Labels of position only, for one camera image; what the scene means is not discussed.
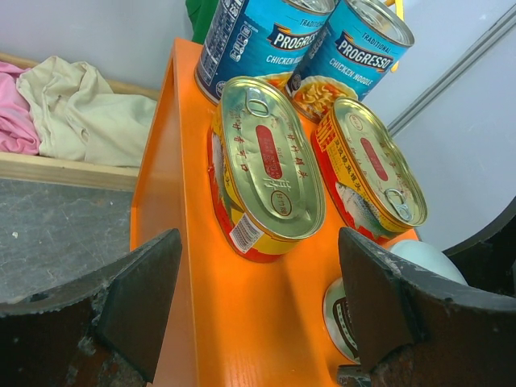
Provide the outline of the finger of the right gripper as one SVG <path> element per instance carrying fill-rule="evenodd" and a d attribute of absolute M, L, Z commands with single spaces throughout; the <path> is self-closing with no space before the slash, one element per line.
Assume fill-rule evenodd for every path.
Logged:
<path fill-rule="evenodd" d="M 371 387 L 370 376 L 360 365 L 342 364 L 337 368 L 336 381 L 341 387 Z"/>

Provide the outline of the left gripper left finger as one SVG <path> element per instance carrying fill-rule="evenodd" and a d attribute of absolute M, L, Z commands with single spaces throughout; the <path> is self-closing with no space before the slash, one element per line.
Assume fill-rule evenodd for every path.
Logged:
<path fill-rule="evenodd" d="M 167 230 L 116 261 L 1 304 L 3 386 L 153 382 L 181 263 Z"/>

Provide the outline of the can with white lid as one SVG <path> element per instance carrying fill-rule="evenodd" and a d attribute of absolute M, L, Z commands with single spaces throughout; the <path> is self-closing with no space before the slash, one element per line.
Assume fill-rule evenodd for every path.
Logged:
<path fill-rule="evenodd" d="M 390 246 L 388 250 L 404 260 L 439 274 L 441 277 L 462 285 L 468 284 L 452 261 L 428 243 L 404 239 Z M 333 281 L 327 288 L 322 310 L 327 331 L 333 344 L 346 358 L 360 364 L 347 296 L 341 277 Z"/>

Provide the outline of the oval red sardine tin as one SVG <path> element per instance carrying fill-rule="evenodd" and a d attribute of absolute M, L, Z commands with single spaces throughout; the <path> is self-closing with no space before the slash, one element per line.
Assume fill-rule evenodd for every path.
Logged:
<path fill-rule="evenodd" d="M 326 199 L 314 153 L 294 108 L 272 85 L 254 77 L 225 84 L 207 155 L 216 218 L 243 258 L 273 262 L 322 227 Z"/>

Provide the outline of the blue soup can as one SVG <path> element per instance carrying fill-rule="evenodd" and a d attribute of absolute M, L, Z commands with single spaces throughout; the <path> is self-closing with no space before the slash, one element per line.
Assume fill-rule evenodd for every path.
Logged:
<path fill-rule="evenodd" d="M 233 77 L 282 88 L 334 9 L 334 1 L 219 1 L 195 69 L 199 88 L 215 103 Z"/>

